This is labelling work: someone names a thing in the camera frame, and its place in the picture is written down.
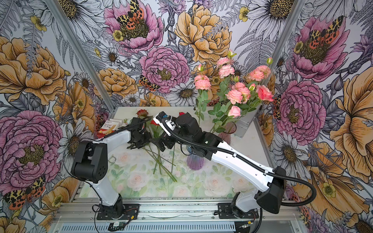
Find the blue purple glass vase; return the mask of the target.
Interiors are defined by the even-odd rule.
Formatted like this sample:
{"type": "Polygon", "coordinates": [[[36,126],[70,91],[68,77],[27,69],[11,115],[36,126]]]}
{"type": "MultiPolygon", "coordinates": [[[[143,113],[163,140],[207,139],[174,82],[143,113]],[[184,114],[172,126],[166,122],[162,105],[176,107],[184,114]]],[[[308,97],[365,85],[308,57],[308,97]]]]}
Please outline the blue purple glass vase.
{"type": "Polygon", "coordinates": [[[189,155],[187,156],[187,166],[194,171],[201,170],[205,164],[204,158],[196,155],[190,146],[187,146],[189,155]]]}

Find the dark pink glass vase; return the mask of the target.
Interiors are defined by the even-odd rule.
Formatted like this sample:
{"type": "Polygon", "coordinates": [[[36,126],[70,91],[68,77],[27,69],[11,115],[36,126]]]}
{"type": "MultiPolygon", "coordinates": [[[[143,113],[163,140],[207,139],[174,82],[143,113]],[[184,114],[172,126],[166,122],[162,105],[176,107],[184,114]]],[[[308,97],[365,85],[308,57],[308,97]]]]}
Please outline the dark pink glass vase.
{"type": "Polygon", "coordinates": [[[233,122],[229,122],[224,126],[224,131],[218,134],[218,137],[220,137],[228,145],[231,145],[231,137],[232,134],[236,132],[236,130],[236,124],[233,122]]]}

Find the pink carnation stem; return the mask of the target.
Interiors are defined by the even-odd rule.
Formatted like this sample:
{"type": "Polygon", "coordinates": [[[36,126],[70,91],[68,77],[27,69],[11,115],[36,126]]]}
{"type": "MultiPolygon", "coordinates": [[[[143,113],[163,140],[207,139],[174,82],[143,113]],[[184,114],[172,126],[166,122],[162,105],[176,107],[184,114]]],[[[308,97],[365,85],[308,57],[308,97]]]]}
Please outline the pink carnation stem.
{"type": "Polygon", "coordinates": [[[211,90],[211,82],[210,79],[203,74],[204,70],[204,65],[199,64],[197,67],[197,75],[194,78],[195,88],[198,91],[195,107],[195,115],[198,118],[198,123],[200,123],[201,120],[205,120],[204,112],[206,111],[207,106],[211,101],[211,98],[209,97],[209,91],[211,90]]]}
{"type": "Polygon", "coordinates": [[[236,55],[237,54],[234,51],[229,49],[227,56],[221,57],[217,61],[217,67],[219,68],[219,77],[221,79],[235,77],[234,57],[236,55]]]}

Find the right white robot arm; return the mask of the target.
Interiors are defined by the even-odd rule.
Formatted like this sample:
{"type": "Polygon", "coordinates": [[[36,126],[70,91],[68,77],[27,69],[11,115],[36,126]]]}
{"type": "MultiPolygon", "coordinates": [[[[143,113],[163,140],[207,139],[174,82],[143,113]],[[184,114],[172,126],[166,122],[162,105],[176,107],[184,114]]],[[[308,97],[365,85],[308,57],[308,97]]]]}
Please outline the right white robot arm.
{"type": "Polygon", "coordinates": [[[164,131],[160,138],[152,140],[161,151],[176,143],[187,145],[197,156],[226,166],[254,185],[254,190],[234,196],[230,205],[234,216],[243,217],[257,208],[272,214],[280,212],[286,186],[283,169],[264,166],[233,149],[217,135],[203,131],[189,113],[172,117],[160,112],[153,120],[164,131]]]}

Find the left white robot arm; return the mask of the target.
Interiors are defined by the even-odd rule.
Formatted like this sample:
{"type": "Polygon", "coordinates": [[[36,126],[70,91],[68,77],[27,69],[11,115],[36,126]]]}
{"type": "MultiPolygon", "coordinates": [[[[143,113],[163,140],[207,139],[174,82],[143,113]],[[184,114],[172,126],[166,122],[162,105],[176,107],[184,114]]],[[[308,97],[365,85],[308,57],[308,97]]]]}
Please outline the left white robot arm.
{"type": "Polygon", "coordinates": [[[114,190],[107,177],[109,153],[119,146],[130,144],[129,149],[140,149],[149,143],[151,134],[146,130],[149,117],[134,117],[127,126],[97,140],[79,143],[71,166],[71,174],[86,182],[99,198],[97,220],[125,219],[126,208],[121,195],[114,190]]]}

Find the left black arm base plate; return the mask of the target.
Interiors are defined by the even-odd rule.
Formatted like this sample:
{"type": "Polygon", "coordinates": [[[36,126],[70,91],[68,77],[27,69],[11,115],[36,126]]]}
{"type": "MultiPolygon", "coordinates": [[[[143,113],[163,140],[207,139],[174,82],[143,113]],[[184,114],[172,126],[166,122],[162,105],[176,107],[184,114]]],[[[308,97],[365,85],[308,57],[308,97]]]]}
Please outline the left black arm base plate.
{"type": "Polygon", "coordinates": [[[97,220],[136,220],[139,204],[119,204],[114,206],[100,205],[97,220]]]}

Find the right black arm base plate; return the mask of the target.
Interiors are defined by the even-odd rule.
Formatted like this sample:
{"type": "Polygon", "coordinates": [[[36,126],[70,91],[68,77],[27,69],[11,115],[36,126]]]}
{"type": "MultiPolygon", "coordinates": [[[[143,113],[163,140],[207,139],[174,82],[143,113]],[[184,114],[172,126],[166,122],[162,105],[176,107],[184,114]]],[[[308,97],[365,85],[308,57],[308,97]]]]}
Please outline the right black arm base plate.
{"type": "Polygon", "coordinates": [[[231,206],[230,203],[218,203],[218,209],[214,212],[219,219],[252,219],[255,220],[259,218],[259,213],[256,209],[252,209],[248,212],[243,212],[242,210],[231,206]]]}

